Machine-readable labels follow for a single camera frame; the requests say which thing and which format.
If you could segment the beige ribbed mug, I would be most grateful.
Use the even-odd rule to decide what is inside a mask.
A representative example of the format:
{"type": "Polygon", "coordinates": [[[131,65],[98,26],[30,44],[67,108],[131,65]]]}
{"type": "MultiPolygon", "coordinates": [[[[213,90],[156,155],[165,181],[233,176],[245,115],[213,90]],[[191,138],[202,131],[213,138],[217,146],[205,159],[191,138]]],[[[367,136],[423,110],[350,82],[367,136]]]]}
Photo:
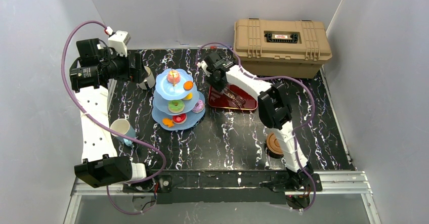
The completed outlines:
{"type": "Polygon", "coordinates": [[[155,86],[156,80],[154,77],[154,73],[148,66],[143,67],[145,70],[143,82],[139,83],[138,86],[141,89],[149,90],[155,86]]]}

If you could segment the red rectangular tray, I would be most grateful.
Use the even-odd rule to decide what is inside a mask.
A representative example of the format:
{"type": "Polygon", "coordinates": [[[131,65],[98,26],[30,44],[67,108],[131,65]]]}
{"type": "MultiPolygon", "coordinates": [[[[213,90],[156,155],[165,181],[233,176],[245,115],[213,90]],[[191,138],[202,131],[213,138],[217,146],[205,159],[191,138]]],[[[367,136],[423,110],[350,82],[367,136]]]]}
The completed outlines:
{"type": "Polygon", "coordinates": [[[251,95],[249,95],[236,85],[229,85],[231,85],[231,90],[235,91],[246,100],[245,106],[243,108],[237,108],[229,101],[229,99],[223,93],[217,92],[214,88],[210,86],[208,93],[208,104],[211,107],[243,111],[254,111],[258,107],[257,101],[251,95]]]}

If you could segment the pink sugared cake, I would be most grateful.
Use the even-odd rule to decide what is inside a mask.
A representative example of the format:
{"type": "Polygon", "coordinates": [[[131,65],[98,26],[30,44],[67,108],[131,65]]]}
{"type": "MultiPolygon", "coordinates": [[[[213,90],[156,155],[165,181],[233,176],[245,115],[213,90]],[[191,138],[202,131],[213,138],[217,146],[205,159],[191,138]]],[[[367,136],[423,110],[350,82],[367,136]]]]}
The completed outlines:
{"type": "Polygon", "coordinates": [[[177,70],[171,70],[167,74],[167,81],[175,86],[181,80],[181,75],[177,70]]]}

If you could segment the yellow cake slice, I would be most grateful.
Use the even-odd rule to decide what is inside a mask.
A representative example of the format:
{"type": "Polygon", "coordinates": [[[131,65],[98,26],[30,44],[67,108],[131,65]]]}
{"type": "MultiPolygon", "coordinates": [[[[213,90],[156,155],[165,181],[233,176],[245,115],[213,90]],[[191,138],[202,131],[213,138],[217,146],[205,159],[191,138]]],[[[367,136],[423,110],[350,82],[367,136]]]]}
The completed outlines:
{"type": "Polygon", "coordinates": [[[184,98],[182,98],[183,101],[189,101],[193,98],[193,94],[189,93],[184,98]]]}

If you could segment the silver metal tongs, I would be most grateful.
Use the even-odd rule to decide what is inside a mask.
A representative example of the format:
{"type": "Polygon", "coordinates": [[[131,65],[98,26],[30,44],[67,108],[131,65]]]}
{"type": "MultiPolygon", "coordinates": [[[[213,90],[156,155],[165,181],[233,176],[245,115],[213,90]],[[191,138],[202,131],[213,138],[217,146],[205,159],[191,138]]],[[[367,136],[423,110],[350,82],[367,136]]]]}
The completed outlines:
{"type": "Polygon", "coordinates": [[[237,108],[243,108],[245,106],[246,100],[241,95],[231,90],[231,85],[228,85],[223,89],[223,94],[237,108]]]}

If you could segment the blue three-tier cake stand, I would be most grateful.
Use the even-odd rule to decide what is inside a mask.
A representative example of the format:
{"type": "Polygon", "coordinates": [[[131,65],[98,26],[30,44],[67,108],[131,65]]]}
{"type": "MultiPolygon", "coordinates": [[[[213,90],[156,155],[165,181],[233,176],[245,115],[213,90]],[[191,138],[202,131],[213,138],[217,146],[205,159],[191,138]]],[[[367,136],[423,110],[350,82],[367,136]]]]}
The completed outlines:
{"type": "Polygon", "coordinates": [[[156,84],[155,84],[155,91],[154,91],[154,98],[153,98],[153,110],[152,110],[152,118],[160,124],[160,126],[169,131],[176,131],[176,130],[186,130],[189,128],[194,127],[205,115],[205,108],[200,113],[193,113],[192,109],[194,108],[195,104],[198,100],[203,100],[205,103],[205,97],[204,95],[197,89],[197,85],[194,82],[193,77],[191,74],[187,73],[183,69],[173,69],[168,68],[164,70],[160,75],[156,78],[156,84]],[[177,83],[175,86],[173,86],[171,83],[167,81],[167,74],[171,70],[177,70],[179,71],[181,75],[181,80],[179,83],[177,83]],[[194,86],[190,91],[186,91],[183,88],[183,84],[186,81],[193,81],[194,86]],[[189,101],[183,101],[185,103],[185,108],[181,113],[171,113],[168,108],[167,104],[171,100],[182,100],[187,94],[192,93],[193,98],[189,101]],[[174,115],[179,115],[182,113],[187,114],[187,120],[182,124],[175,124],[174,127],[166,127],[162,124],[163,118],[170,118],[174,115]]]}

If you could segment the purple glazed donut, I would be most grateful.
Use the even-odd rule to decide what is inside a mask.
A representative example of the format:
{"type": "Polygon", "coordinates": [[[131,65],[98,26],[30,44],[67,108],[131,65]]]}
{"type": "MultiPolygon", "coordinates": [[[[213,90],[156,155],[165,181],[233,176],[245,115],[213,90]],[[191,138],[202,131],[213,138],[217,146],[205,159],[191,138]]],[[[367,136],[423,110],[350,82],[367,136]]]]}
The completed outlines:
{"type": "Polygon", "coordinates": [[[193,113],[200,113],[204,110],[205,108],[205,103],[203,100],[198,100],[197,103],[195,104],[194,108],[192,109],[193,113]]]}

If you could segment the green glazed donut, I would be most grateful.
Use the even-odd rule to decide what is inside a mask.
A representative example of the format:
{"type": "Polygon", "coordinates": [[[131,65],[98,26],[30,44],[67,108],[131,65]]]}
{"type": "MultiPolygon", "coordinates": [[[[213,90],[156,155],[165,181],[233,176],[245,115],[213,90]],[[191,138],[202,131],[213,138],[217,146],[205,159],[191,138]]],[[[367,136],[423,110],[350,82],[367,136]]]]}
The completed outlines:
{"type": "Polygon", "coordinates": [[[185,108],[183,100],[171,100],[167,104],[167,108],[171,113],[181,113],[185,108]]]}

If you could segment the light blue cup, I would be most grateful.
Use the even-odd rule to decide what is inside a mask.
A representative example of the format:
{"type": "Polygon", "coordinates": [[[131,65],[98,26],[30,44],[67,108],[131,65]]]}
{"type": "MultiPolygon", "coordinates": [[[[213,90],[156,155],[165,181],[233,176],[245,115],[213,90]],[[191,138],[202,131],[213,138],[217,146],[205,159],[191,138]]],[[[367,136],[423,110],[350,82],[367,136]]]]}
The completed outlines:
{"type": "MultiPolygon", "coordinates": [[[[116,131],[122,135],[125,135],[127,137],[136,138],[136,131],[135,129],[131,126],[131,124],[129,123],[128,120],[124,119],[124,118],[120,118],[117,119],[115,121],[113,121],[110,125],[110,129],[113,131],[116,131]]],[[[131,147],[133,144],[133,141],[129,140],[129,139],[125,139],[123,137],[117,136],[115,134],[113,134],[120,142],[124,143],[126,146],[131,147]]]]}

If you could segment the orange fish cookie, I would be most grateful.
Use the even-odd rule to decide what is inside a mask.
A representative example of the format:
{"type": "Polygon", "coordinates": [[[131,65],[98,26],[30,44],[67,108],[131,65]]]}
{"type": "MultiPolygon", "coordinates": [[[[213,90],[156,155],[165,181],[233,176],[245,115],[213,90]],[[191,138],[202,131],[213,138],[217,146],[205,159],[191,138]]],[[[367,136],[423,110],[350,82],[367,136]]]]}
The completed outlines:
{"type": "Polygon", "coordinates": [[[172,119],[170,118],[163,118],[162,119],[162,124],[165,125],[166,127],[170,128],[170,127],[174,127],[174,122],[172,119]]]}

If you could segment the red glazed donut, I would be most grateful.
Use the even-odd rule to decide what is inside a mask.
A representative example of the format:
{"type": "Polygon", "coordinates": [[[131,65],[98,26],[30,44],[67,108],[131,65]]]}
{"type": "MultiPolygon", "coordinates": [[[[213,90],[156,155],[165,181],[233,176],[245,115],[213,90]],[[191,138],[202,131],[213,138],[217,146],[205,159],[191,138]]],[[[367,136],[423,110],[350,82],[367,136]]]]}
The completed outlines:
{"type": "Polygon", "coordinates": [[[187,120],[187,114],[186,113],[182,113],[179,115],[174,115],[172,117],[172,121],[174,124],[182,124],[187,120]]]}

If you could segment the round brown wooden box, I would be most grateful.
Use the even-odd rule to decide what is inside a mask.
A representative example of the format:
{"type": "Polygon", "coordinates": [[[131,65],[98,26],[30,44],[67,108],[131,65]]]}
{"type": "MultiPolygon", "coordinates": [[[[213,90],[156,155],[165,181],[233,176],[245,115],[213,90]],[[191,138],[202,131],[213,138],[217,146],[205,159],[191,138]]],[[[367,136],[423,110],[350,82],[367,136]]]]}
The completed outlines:
{"type": "Polygon", "coordinates": [[[281,150],[281,147],[278,143],[277,138],[273,133],[270,133],[267,135],[266,138],[266,152],[268,155],[275,159],[280,159],[283,157],[283,152],[281,150]]]}

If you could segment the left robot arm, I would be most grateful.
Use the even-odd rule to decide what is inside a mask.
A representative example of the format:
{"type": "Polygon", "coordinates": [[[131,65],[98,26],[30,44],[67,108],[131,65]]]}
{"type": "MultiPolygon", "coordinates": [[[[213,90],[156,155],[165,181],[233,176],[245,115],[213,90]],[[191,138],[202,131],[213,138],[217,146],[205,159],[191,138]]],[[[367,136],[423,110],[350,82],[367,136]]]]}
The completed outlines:
{"type": "Polygon", "coordinates": [[[93,188],[116,183],[130,184],[147,176],[143,163],[118,156],[109,131],[108,84],[118,81],[143,81],[141,67],[132,67],[132,58],[98,38],[76,42],[79,57],[69,69],[72,91],[83,107],[81,126],[83,153],[81,164],[74,167],[77,178],[93,188]]]}

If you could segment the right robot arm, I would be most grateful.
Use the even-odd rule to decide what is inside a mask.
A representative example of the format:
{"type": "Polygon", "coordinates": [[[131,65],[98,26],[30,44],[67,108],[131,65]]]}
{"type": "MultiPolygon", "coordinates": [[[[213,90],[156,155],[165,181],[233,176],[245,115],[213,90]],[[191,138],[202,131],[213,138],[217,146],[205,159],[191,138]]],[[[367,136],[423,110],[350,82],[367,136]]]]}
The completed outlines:
{"type": "Polygon", "coordinates": [[[286,168],[294,184],[303,185],[312,172],[295,136],[292,124],[292,107],[286,86],[272,84],[245,70],[239,62],[229,61],[212,52],[196,65],[202,69],[205,81],[216,91],[223,93],[232,84],[258,102],[259,119],[271,129],[279,143],[286,168]]]}

